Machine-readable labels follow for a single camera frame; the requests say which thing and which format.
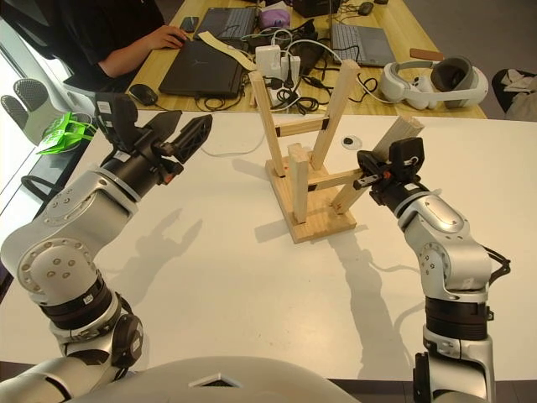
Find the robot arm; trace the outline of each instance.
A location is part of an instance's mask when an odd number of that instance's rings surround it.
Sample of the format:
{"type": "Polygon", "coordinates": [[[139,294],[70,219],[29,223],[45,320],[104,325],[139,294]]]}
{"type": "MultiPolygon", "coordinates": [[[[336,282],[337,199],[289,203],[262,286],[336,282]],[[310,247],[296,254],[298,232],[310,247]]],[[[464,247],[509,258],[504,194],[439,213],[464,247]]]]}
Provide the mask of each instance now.
{"type": "Polygon", "coordinates": [[[143,128],[123,94],[97,94],[97,120],[114,146],[101,167],[88,170],[44,212],[3,244],[2,260],[50,319],[63,357],[0,385],[0,401],[56,402],[120,378],[142,352],[142,323],[107,288],[94,265],[154,185],[168,184],[205,142],[211,115],[195,118],[177,139],[181,112],[161,113],[143,128]],[[179,162],[166,159],[175,157],[179,162]]]}
{"type": "Polygon", "coordinates": [[[491,275],[489,255],[498,255],[472,238],[460,213],[420,184],[416,174],[424,158],[420,138],[393,143],[389,163],[359,151],[365,177],[354,187],[372,186],[372,198],[399,219],[420,265],[427,353],[416,354],[415,401],[457,393],[493,403],[493,341],[487,334],[493,314],[487,295],[490,284],[508,273],[508,261],[499,256],[502,269],[491,275]]]}

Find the white vr headset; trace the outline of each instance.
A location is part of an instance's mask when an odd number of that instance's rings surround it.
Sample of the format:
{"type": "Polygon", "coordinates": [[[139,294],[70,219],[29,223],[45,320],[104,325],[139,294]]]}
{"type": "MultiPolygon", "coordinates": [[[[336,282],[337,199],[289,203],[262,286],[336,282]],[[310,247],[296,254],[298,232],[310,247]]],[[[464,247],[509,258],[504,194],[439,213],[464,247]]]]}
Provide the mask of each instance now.
{"type": "Polygon", "coordinates": [[[433,109],[438,101],[446,107],[469,107],[481,102],[488,92],[485,75],[465,57],[450,57],[443,61],[407,61],[388,63],[379,84],[380,91],[392,102],[406,102],[416,109],[433,109]],[[410,83],[401,78],[399,70],[430,68],[430,78],[420,76],[410,83]]]}

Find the purple object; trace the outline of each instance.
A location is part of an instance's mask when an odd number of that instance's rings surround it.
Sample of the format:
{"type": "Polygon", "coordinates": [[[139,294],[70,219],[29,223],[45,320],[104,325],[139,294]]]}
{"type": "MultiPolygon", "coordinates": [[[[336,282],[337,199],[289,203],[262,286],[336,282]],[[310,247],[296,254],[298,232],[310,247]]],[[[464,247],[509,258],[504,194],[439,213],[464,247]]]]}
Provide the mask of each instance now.
{"type": "Polygon", "coordinates": [[[288,28],[291,26],[291,16],[287,10],[267,10],[259,15],[259,28],[269,27],[288,28]]]}

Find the laptop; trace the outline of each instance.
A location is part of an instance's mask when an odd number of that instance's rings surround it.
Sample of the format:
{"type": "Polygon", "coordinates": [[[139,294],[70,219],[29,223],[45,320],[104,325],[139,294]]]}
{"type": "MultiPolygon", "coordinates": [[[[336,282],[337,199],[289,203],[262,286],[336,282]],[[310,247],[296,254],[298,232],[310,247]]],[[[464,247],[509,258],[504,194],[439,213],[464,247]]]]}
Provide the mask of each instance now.
{"type": "Polygon", "coordinates": [[[241,39],[255,30],[257,7],[248,8],[209,8],[198,27],[194,39],[199,33],[209,31],[215,38],[241,39]]]}
{"type": "Polygon", "coordinates": [[[241,88],[242,66],[202,40],[185,42],[159,91],[188,97],[235,98],[241,88]]]}
{"type": "Polygon", "coordinates": [[[382,28],[369,28],[334,22],[337,10],[332,10],[329,21],[331,48],[342,59],[355,60],[359,65],[384,67],[395,61],[388,38],[382,28]]]}

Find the wooden plank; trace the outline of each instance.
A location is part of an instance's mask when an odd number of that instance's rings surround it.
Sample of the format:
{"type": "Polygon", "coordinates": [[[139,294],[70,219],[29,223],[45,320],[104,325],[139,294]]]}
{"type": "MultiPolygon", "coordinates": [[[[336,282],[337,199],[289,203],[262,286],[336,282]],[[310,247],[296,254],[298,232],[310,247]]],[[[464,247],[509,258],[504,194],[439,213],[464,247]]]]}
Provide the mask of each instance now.
{"type": "Polygon", "coordinates": [[[289,151],[289,177],[293,197],[293,213],[296,222],[305,222],[308,212],[308,165],[310,158],[300,143],[291,144],[289,151]]]}
{"type": "Polygon", "coordinates": [[[352,88],[356,85],[358,74],[358,64],[353,60],[344,60],[341,63],[341,70],[337,77],[334,92],[331,95],[326,111],[326,117],[330,119],[326,130],[321,130],[317,136],[315,146],[313,147],[313,155],[311,156],[311,164],[316,170],[319,170],[325,162],[326,154],[330,148],[330,144],[336,134],[337,125],[341,120],[347,99],[351,94],[352,88]]]}
{"type": "MultiPolygon", "coordinates": [[[[284,168],[286,170],[289,168],[288,157],[284,158],[284,168]]],[[[308,212],[306,213],[305,222],[298,224],[293,215],[293,198],[289,175],[284,178],[278,177],[275,174],[272,160],[266,162],[265,169],[295,243],[322,238],[356,227],[356,220],[351,212],[336,214],[331,207],[331,201],[337,194],[337,189],[333,187],[322,191],[314,191],[308,195],[308,212]]],[[[311,164],[309,164],[309,171],[310,178],[328,175],[324,166],[320,170],[313,170],[311,164]]]]}
{"type": "Polygon", "coordinates": [[[265,80],[261,71],[252,71],[248,74],[250,82],[252,83],[253,93],[258,103],[258,109],[261,113],[261,121],[263,122],[263,128],[265,136],[267,136],[268,148],[274,161],[274,169],[278,176],[285,176],[284,165],[282,163],[282,152],[279,149],[278,137],[276,136],[276,127],[274,126],[274,120],[272,119],[272,113],[270,112],[270,100],[265,87],[265,80]]]}
{"type": "Polygon", "coordinates": [[[279,132],[279,137],[285,137],[301,133],[317,132],[322,129],[325,119],[324,116],[319,116],[305,121],[277,124],[276,133],[279,132]]]}
{"type": "Polygon", "coordinates": [[[322,178],[308,180],[308,191],[322,191],[328,187],[346,185],[360,179],[363,175],[362,170],[346,170],[339,174],[330,174],[322,178]]]}
{"type": "MultiPolygon", "coordinates": [[[[381,161],[388,159],[389,146],[394,141],[417,137],[423,129],[423,125],[414,118],[398,117],[388,132],[380,139],[378,144],[373,149],[373,154],[381,161]]],[[[338,214],[347,212],[352,204],[360,198],[367,188],[356,190],[349,183],[341,189],[334,198],[332,206],[338,214]]]]}

